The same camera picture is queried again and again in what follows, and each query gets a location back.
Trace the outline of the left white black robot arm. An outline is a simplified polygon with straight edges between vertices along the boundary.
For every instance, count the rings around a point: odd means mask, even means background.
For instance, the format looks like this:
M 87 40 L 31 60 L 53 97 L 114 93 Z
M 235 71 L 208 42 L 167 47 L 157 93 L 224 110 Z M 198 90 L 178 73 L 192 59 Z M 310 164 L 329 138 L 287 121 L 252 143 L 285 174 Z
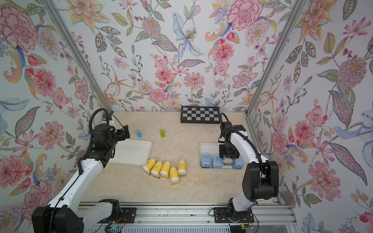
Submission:
M 78 211 L 95 178 L 115 157 L 117 143 L 129 138 L 128 127 L 116 129 L 110 125 L 111 117 L 105 108 L 91 115 L 88 122 L 90 141 L 84 156 L 77 160 L 78 171 L 52 201 L 32 213 L 34 232 L 82 233 L 102 220 L 110 224 L 121 220 L 122 210 L 116 199 L 103 199 L 84 212 Z

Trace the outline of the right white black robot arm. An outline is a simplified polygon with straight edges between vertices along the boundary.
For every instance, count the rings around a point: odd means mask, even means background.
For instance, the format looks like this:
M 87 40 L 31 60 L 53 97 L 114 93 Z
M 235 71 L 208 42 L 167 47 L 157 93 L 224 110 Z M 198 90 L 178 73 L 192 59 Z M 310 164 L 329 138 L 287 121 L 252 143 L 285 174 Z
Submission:
M 242 125 L 233 125 L 225 113 L 220 113 L 219 153 L 221 159 L 240 159 L 247 163 L 242 180 L 242 192 L 227 205 L 229 218 L 237 222 L 247 217 L 250 209 L 261 200 L 279 194 L 279 166 L 268 160 L 249 139 Z

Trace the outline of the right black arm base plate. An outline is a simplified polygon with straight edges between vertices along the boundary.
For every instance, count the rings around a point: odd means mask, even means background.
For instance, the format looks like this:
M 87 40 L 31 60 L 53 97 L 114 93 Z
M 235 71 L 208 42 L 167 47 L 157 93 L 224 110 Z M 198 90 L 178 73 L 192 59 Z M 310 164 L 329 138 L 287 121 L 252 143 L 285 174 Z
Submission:
M 237 212 L 228 207 L 212 208 L 212 217 L 215 223 L 255 223 L 254 215 L 251 209 L 243 212 Z

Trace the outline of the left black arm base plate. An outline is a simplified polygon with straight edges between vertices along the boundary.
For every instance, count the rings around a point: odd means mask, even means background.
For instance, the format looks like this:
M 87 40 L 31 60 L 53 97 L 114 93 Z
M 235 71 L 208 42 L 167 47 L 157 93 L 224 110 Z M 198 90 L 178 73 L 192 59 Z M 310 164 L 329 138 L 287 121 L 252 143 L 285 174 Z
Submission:
M 134 223 L 135 222 L 135 217 L 136 217 L 136 208 L 120 208 L 121 211 L 119 213 L 118 217 L 115 218 L 107 218 L 99 221 L 100 224 L 129 224 L 129 223 Z

